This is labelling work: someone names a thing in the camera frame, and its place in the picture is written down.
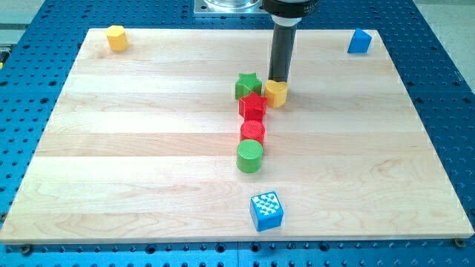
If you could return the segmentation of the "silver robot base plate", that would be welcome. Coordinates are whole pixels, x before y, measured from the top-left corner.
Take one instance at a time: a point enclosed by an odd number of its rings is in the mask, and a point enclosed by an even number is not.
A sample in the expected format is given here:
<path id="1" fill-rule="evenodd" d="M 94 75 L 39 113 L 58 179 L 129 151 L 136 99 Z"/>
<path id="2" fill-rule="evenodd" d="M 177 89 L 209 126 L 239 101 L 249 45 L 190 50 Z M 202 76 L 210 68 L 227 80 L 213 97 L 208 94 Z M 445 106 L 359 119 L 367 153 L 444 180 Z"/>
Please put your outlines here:
<path id="1" fill-rule="evenodd" d="M 261 0 L 194 0 L 194 14 L 265 13 Z"/>

